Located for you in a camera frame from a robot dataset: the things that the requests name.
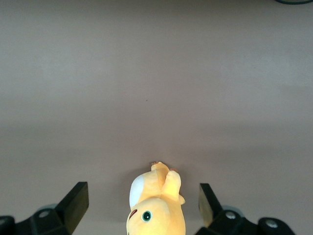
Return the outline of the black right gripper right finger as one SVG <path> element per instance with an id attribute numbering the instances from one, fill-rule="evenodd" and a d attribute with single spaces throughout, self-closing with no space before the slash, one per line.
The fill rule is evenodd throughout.
<path id="1" fill-rule="evenodd" d="M 293 235 L 294 231 L 282 220 L 262 217 L 252 223 L 234 207 L 222 207 L 210 184 L 201 183 L 199 211 L 204 226 L 197 235 Z"/>

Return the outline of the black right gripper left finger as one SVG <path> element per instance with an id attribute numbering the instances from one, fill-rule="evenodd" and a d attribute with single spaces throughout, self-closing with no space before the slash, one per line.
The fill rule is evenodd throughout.
<path id="1" fill-rule="evenodd" d="M 0 217 L 2 235 L 71 235 L 89 207 L 87 182 L 78 182 L 58 203 L 43 206 L 28 219 L 16 222 L 9 215 Z"/>

